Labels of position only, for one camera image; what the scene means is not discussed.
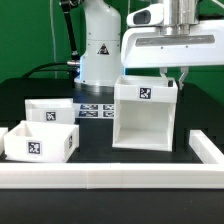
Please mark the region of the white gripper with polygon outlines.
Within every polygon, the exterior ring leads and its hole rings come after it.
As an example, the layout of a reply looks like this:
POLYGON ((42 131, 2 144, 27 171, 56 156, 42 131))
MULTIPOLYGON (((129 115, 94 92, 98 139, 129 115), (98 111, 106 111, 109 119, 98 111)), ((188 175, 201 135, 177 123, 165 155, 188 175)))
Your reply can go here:
POLYGON ((181 67, 179 89, 190 66, 224 64, 224 19, 201 19, 198 0, 152 0, 127 16, 121 62, 126 68, 160 68, 164 87, 172 87, 166 67, 181 67))

